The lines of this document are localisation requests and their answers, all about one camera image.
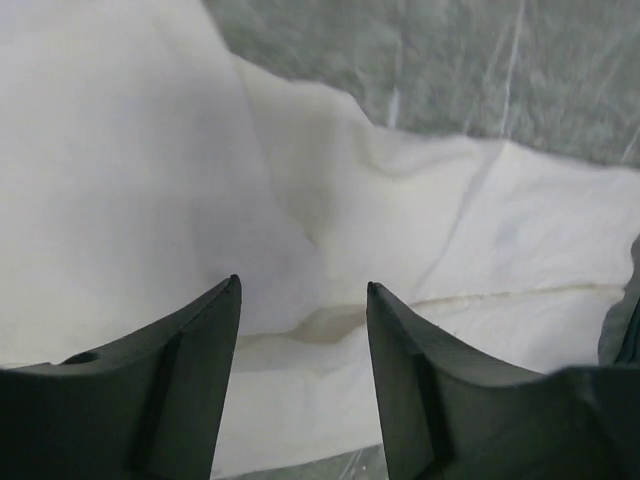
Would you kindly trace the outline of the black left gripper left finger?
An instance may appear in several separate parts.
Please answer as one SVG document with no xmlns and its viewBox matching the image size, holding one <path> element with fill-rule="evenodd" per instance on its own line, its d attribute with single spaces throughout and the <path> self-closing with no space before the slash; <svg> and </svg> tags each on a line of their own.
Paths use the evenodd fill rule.
<svg viewBox="0 0 640 480">
<path fill-rule="evenodd" d="M 1 373 L 5 479 L 206 479 L 229 383 L 242 287 L 63 363 Z"/>
</svg>

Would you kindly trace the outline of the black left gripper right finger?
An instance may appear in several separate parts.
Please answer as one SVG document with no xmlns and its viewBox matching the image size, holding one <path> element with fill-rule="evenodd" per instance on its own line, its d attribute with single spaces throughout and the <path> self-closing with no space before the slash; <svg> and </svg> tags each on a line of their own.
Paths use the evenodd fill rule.
<svg viewBox="0 0 640 480">
<path fill-rule="evenodd" d="M 635 479 L 639 359 L 550 374 L 490 356 L 367 288 L 392 479 Z"/>
</svg>

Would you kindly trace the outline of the cream white t shirt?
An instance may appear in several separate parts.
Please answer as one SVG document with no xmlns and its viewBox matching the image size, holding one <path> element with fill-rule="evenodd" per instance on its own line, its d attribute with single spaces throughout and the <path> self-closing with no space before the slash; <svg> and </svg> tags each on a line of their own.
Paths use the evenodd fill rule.
<svg viewBox="0 0 640 480">
<path fill-rule="evenodd" d="M 374 126 L 231 54 L 198 1 L 1 5 L 1 362 L 61 362 L 243 287 L 212 474 L 381 441 L 383 283 L 471 345 L 594 365 L 639 175 Z"/>
</svg>

